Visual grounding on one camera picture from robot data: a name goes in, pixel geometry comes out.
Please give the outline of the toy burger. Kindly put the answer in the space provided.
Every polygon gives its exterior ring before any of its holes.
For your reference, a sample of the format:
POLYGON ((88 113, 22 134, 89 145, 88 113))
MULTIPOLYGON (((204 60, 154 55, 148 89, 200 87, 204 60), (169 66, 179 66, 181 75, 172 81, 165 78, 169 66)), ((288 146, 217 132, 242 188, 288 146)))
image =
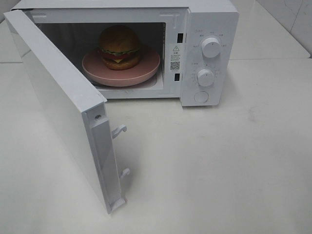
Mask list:
POLYGON ((98 39, 98 53, 111 70, 133 68, 140 61, 141 42, 137 34, 124 25, 103 30, 98 39))

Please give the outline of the glass microwave turntable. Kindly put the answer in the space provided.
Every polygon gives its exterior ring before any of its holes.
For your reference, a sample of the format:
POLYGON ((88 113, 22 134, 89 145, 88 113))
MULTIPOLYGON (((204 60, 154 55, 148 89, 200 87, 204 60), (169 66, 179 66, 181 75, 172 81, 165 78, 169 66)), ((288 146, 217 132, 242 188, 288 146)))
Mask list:
POLYGON ((91 81, 91 83, 97 87, 97 88, 102 88, 102 89, 136 89, 136 88, 150 88, 155 86, 155 84, 157 83, 157 79, 158 79, 158 73, 154 74, 150 79, 140 83, 140 84, 136 84, 136 85, 131 85, 131 86, 125 86, 125 87, 114 87, 114 86, 107 86, 107 85, 103 85, 103 84, 99 84, 97 82, 91 81))

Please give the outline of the white upper power knob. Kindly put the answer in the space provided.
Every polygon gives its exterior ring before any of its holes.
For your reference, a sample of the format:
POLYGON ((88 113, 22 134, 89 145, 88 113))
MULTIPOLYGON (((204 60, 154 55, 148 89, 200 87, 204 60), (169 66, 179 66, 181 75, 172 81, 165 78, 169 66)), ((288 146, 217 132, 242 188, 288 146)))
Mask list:
POLYGON ((201 41, 200 48, 204 57, 214 58, 220 54, 221 40, 215 35, 209 35, 201 41))

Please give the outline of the round door release button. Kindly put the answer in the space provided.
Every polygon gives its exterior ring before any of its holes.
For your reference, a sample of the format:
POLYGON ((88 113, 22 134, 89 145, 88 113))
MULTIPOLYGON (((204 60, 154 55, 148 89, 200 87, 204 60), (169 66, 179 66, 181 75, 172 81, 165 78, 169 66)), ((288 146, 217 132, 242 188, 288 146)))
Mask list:
POLYGON ((199 103, 205 103, 208 101, 208 99, 209 99, 209 94, 205 91, 197 92, 194 95, 194 100, 199 103))

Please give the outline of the white lower timer knob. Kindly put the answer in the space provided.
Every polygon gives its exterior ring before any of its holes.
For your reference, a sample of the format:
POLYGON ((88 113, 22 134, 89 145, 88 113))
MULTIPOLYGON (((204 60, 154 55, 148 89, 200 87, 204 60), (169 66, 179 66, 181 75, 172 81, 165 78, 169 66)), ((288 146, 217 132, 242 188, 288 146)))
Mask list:
POLYGON ((197 82, 202 87, 211 86, 215 81, 215 76, 210 69, 202 69, 197 73, 197 82))

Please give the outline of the white microwave oven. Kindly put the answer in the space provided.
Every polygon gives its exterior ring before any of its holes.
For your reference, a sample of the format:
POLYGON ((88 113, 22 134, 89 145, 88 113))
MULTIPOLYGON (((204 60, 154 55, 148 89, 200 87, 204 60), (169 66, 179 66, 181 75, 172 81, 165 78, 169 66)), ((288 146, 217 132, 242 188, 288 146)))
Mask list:
POLYGON ((102 30, 116 24, 132 28, 141 42, 160 55, 155 86, 136 89, 94 87, 106 99, 179 98, 182 106, 219 104, 239 13, 229 0, 22 0, 21 10, 88 79, 82 67, 86 53, 97 48, 102 30), (203 56, 200 43, 215 35, 220 54, 203 56), (197 73, 210 69, 214 83, 202 87, 197 73), (205 103, 194 100, 205 91, 205 103))

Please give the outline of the white microwave door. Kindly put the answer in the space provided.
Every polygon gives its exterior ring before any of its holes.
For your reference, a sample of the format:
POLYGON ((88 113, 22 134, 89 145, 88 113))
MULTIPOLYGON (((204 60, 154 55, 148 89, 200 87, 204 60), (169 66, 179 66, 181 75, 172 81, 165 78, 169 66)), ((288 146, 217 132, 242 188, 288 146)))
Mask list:
POLYGON ((108 213, 125 203, 106 98, 21 10, 4 14, 44 113, 108 213))

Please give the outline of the pink round plate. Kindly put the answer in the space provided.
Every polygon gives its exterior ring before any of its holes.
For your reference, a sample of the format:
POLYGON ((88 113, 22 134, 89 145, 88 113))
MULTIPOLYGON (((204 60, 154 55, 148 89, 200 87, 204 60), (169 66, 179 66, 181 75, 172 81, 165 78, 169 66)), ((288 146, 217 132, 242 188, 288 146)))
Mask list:
POLYGON ((82 60, 82 67, 92 81, 112 87, 127 87, 143 83, 156 74, 159 66, 159 54, 149 47, 141 53, 139 63, 126 70, 109 69, 96 50, 86 54, 82 60))

